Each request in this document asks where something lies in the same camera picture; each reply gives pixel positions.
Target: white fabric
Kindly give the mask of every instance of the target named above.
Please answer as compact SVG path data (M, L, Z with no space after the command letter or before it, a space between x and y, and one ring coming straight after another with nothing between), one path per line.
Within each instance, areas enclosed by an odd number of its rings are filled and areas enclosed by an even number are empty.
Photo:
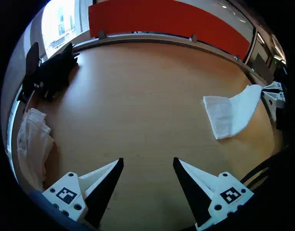
M32 108L25 113L17 136L20 170L27 181L41 192L46 178L45 161L54 144L51 129L45 123L46 114Z
M248 125L260 100L261 91L260 85L251 85L232 98L203 97L216 139L232 137Z

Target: folded towel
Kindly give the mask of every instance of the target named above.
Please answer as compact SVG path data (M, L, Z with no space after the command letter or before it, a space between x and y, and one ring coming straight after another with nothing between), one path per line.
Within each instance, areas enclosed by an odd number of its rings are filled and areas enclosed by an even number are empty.
M248 125L260 100L261 91L260 85L251 85L232 98L203 97L216 139L232 137Z

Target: red panel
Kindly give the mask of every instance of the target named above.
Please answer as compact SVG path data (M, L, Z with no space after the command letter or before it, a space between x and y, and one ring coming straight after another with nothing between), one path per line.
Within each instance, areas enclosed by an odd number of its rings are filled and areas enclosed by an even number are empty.
M191 37L243 60L249 42L233 27L192 5L174 0L109 0L89 7L91 37L131 31L153 31Z

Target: wooden table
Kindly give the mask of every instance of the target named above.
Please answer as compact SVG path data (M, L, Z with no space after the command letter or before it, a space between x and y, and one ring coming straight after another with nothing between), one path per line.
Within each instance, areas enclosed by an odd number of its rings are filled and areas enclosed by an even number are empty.
M232 97L250 81L235 64L190 48L116 44L80 52L70 86L41 102L56 147L46 184L68 171L82 175L119 157L124 169L102 230L178 230L195 223L172 167L173 158L211 174L241 179L274 153L260 101L248 125L217 141L203 96Z

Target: window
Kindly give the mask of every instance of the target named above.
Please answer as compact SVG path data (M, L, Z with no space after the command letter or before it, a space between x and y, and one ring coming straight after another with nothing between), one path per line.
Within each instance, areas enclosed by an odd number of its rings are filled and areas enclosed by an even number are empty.
M75 28L75 0L51 0L42 17L42 35L47 57L51 57L79 33Z

